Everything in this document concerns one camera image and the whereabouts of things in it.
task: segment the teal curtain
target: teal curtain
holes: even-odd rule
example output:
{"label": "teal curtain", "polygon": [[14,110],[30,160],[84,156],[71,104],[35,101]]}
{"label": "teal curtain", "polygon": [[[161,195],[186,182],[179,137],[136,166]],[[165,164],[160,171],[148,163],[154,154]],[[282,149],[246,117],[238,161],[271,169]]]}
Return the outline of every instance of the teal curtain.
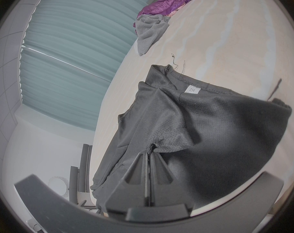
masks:
{"label": "teal curtain", "polygon": [[147,0],[41,0],[23,43],[22,101],[62,122],[95,130],[102,99],[137,39]]}

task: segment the purple satin garment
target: purple satin garment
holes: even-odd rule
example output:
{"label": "purple satin garment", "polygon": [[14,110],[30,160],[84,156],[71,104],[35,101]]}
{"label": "purple satin garment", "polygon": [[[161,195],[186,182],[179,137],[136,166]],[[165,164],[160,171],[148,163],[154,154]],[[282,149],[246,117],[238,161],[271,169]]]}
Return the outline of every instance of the purple satin garment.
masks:
{"label": "purple satin garment", "polygon": [[140,15],[158,15],[161,14],[166,16],[172,11],[179,8],[184,2],[188,3],[190,0],[158,0],[152,4],[145,6],[139,13],[137,18]]}

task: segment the gray cloth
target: gray cloth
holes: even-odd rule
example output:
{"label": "gray cloth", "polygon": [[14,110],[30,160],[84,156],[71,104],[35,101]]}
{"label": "gray cloth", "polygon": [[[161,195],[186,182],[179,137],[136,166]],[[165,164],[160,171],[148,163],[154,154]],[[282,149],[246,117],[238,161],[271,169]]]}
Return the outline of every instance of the gray cloth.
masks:
{"label": "gray cloth", "polygon": [[137,32],[137,50],[140,56],[148,52],[152,44],[157,42],[168,28],[170,17],[163,15],[141,15],[135,21]]}
{"label": "gray cloth", "polygon": [[[189,86],[201,88],[187,93]],[[141,151],[158,152],[195,209],[233,192],[267,163],[291,108],[240,95],[153,65],[94,175],[91,190],[105,203]]]}

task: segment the round white object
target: round white object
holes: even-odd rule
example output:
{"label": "round white object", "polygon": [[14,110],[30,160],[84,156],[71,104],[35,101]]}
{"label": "round white object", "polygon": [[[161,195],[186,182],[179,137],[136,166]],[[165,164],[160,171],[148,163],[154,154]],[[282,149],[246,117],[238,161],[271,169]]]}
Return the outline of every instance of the round white object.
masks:
{"label": "round white object", "polygon": [[48,187],[60,196],[64,196],[67,192],[66,183],[58,177],[53,177],[49,180]]}

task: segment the white label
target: white label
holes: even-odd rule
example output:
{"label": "white label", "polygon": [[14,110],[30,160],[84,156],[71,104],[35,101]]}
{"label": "white label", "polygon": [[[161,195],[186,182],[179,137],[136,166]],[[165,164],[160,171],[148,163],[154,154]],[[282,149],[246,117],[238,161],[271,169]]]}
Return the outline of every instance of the white label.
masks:
{"label": "white label", "polygon": [[188,88],[185,90],[185,93],[193,93],[198,94],[201,88],[195,87],[193,85],[189,85]]}

